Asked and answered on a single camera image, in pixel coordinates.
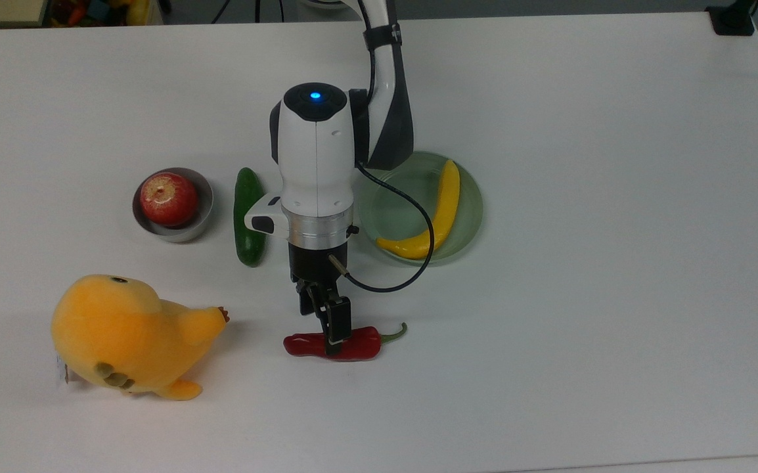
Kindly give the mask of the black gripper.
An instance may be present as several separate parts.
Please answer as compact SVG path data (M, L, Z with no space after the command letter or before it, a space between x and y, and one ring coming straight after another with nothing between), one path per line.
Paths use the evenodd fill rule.
M323 333L323 354L333 357L352 335L350 301L340 296L337 279L341 273L329 261L331 254L343 265L348 261L348 243L325 250L308 250L288 243L291 279L297 285L299 311L316 315Z

